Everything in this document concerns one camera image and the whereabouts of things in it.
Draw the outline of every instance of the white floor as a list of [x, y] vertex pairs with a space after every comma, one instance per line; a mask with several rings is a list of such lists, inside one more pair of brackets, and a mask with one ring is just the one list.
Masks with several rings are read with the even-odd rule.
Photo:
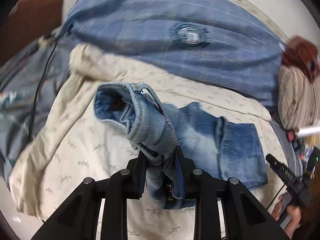
[[[320, 48], [320, 30], [300, 0], [248, 0], [269, 16], [288, 36], [298, 34]], [[9, 191], [0, 179], [0, 210], [21, 240], [30, 240], [42, 225], [36, 218], [16, 211]]]

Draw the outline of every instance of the human hand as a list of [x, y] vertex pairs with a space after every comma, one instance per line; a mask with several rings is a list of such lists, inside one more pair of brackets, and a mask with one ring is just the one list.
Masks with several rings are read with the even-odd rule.
[[[278, 220], [280, 217], [280, 211], [281, 211], [281, 201], [283, 199], [283, 194], [279, 196], [279, 202], [275, 205], [271, 216], [275, 219]], [[289, 224], [286, 226], [286, 228], [284, 229], [285, 233], [289, 236], [289, 238], [292, 238], [292, 235], [294, 233], [294, 231], [296, 230], [297, 226], [300, 223], [300, 219], [301, 219], [301, 209], [298, 206], [288, 206], [287, 207], [287, 212], [289, 215], [292, 216], [291, 221], [289, 222]]]

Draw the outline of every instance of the brown leather bag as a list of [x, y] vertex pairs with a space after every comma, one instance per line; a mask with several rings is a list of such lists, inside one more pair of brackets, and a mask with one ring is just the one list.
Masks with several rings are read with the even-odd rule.
[[310, 82], [313, 82], [315, 77], [320, 75], [317, 54], [318, 49], [315, 45], [300, 36], [295, 36], [289, 41], [282, 55], [282, 65], [299, 68]]

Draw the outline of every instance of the gray fabric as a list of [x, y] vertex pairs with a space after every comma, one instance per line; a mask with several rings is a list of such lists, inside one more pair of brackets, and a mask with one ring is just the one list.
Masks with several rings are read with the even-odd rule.
[[270, 124], [278, 137], [285, 158], [287, 159], [289, 169], [292, 170], [297, 177], [302, 176], [302, 162], [298, 154], [294, 152], [292, 144], [286, 137], [285, 131], [274, 120], [271, 120]]
[[[11, 170], [28, 143], [28, 127], [36, 88], [54, 44], [30, 43], [0, 69], [0, 174], [7, 186]], [[51, 106], [69, 76], [70, 40], [61, 39], [39, 91], [32, 138], [44, 126]]]

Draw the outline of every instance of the circular logo patch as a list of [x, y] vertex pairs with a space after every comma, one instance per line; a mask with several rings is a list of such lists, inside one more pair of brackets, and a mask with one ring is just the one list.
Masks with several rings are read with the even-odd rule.
[[170, 34], [175, 44], [189, 47], [206, 46], [212, 42], [206, 29], [200, 29], [192, 23], [178, 22], [171, 28]]

